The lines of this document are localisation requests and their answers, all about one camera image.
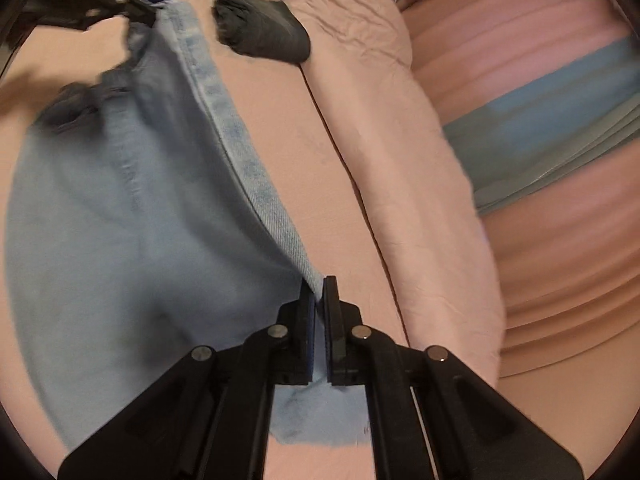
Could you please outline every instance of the rolled dark garment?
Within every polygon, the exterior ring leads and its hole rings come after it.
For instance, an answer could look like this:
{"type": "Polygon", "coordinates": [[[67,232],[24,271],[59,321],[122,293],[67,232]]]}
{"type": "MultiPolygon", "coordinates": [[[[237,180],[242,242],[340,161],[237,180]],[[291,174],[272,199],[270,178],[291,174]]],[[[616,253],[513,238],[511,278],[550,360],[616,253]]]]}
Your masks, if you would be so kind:
{"type": "Polygon", "coordinates": [[[218,40],[245,56],[299,64],[311,54],[305,28],[283,2],[217,0],[218,40]]]}

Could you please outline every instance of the blue garment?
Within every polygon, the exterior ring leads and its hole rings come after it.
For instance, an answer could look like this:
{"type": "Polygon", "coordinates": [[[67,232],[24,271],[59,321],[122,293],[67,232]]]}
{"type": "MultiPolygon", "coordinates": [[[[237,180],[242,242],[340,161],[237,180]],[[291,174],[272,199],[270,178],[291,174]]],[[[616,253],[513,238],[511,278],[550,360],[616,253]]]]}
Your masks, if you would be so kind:
{"type": "MultiPolygon", "coordinates": [[[[240,344],[302,279],[321,294],[191,7],[159,4],[129,48],[99,85],[71,85],[41,113],[8,208],[20,348],[71,449],[194,345],[240,344]]],[[[314,387],[278,389],[282,440],[353,442],[366,426],[362,393],[330,387],[321,365],[314,387]]]]}
{"type": "Polygon", "coordinates": [[[638,129],[640,48],[626,38],[444,126],[479,212],[535,192],[638,129]]]}

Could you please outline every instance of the light blue jeans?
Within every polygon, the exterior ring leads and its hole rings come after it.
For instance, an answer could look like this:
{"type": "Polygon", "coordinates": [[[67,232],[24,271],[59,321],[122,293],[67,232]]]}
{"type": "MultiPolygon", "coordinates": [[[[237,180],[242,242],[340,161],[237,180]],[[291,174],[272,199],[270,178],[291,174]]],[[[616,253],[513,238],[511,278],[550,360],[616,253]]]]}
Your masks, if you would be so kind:
{"type": "MultiPolygon", "coordinates": [[[[132,24],[126,63],[43,111],[15,173],[14,320],[70,449],[194,345],[240,344],[301,280],[321,294],[191,7],[159,7],[153,29],[132,24]]],[[[272,431],[285,442],[366,440],[362,391],[330,387],[316,365],[310,387],[278,389],[272,431]]]]}

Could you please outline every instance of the black rolled cloth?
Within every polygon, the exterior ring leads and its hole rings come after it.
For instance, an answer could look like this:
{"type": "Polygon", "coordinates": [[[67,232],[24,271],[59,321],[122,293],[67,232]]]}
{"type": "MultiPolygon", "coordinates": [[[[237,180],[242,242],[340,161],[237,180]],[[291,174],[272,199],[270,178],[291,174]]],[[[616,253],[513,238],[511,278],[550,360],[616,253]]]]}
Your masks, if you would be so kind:
{"type": "Polygon", "coordinates": [[[299,64],[311,54],[311,42],[283,2],[217,0],[213,15],[218,40],[238,54],[299,64]]]}

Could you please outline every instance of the silver screw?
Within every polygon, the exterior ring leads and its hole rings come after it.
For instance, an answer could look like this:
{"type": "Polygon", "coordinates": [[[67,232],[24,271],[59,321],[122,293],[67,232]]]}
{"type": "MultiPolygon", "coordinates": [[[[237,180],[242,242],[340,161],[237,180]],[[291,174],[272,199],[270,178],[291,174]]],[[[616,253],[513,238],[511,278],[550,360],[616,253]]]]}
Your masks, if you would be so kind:
{"type": "Polygon", "coordinates": [[[430,346],[427,350],[427,355],[433,361],[446,361],[447,357],[449,357],[449,352],[443,346],[430,346]]]}
{"type": "Polygon", "coordinates": [[[196,346],[191,350],[191,357],[196,361],[206,361],[211,358],[213,352],[208,346],[196,346]]]}
{"type": "Polygon", "coordinates": [[[289,333],[289,329],[284,325],[271,325],[267,334],[276,339],[282,339],[289,333]]]}
{"type": "Polygon", "coordinates": [[[356,325],[351,329],[351,335],[358,339],[371,337],[371,329],[366,325],[356,325]]]}

